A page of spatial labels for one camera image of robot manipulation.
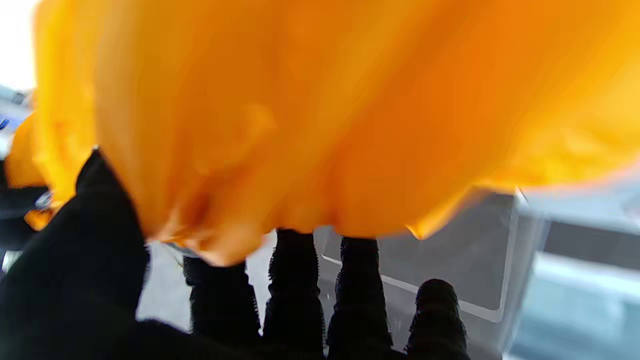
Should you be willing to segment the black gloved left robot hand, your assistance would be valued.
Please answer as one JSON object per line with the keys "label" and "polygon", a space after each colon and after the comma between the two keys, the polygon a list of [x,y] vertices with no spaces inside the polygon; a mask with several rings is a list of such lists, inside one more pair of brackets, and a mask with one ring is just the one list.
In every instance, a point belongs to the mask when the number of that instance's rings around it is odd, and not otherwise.
{"label": "black gloved left robot hand", "polygon": [[312,234],[276,231],[264,322],[246,263],[183,258],[190,333],[137,319],[150,254],[134,207],[99,150],[75,196],[1,280],[3,360],[468,360],[454,287],[425,281],[406,351],[393,349],[374,239],[343,237],[333,315],[323,328]]}

